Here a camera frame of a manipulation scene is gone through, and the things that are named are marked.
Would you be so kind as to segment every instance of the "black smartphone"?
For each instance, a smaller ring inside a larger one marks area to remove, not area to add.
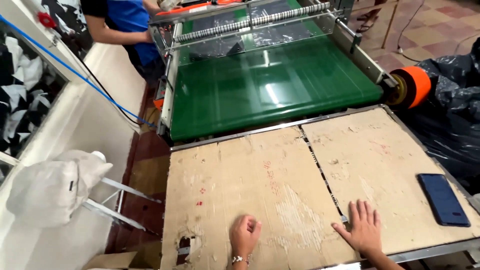
[[[417,178],[438,224],[470,227],[467,215],[443,174],[419,173]]]

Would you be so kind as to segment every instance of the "blue cable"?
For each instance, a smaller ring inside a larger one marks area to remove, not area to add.
[[[0,20],[2,20],[3,22],[5,22],[8,26],[10,26],[11,28],[15,29],[15,31],[17,31],[18,33],[20,33],[22,36],[24,36],[26,39],[28,39],[30,42],[32,42],[33,44],[35,44],[37,47],[39,47],[40,49],[42,49],[42,51],[46,52],[49,56],[51,56],[53,59],[55,59],[57,62],[59,62],[60,64],[62,64],[64,67],[66,67],[68,70],[70,70],[71,72],[73,72],[75,75],[79,76],[82,80],[86,81],[91,87],[93,87],[95,90],[97,90],[100,94],[102,94],[102,96],[104,96],[108,101],[110,101],[111,103],[115,104],[117,107],[119,107],[120,109],[124,110],[126,113],[130,114],[131,116],[135,117],[136,119],[142,121],[143,123],[149,125],[149,126],[152,126],[152,127],[156,127],[156,125],[152,124],[152,123],[149,123],[147,122],[146,120],[140,118],[139,116],[133,114],[132,112],[130,112],[129,110],[125,109],[124,107],[120,106],[118,103],[116,103],[113,99],[109,98],[102,90],[100,90],[98,87],[96,87],[92,82],[90,82],[87,78],[83,77],[80,73],[76,72],[72,67],[70,67],[69,65],[67,65],[65,62],[63,62],[61,59],[59,59],[57,56],[55,56],[53,53],[51,53],[49,50],[47,50],[47,48],[45,48],[44,46],[42,46],[40,43],[38,43],[37,41],[35,41],[33,38],[31,38],[27,33],[25,33],[24,31],[20,30],[18,27],[16,27],[14,24],[12,24],[11,22],[9,22],[7,19],[5,19],[2,15],[0,15]]]

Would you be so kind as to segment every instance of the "orange roller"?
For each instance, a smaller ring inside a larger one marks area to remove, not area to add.
[[[417,66],[403,67],[390,74],[395,75],[395,79],[401,82],[401,87],[406,91],[403,100],[399,100],[391,106],[393,110],[410,109],[427,99],[432,84],[423,69]]]

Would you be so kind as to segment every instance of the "bag making machine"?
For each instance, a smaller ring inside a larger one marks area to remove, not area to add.
[[[347,27],[353,2],[183,0],[158,13],[158,134],[173,143],[378,103],[397,82]]]

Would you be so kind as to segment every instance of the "bracelet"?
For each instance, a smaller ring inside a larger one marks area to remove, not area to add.
[[[248,259],[244,259],[242,258],[241,256],[233,256],[233,259],[232,259],[232,265],[236,262],[239,262],[239,261],[246,261],[247,262],[247,267],[250,266],[250,262],[248,261]]]

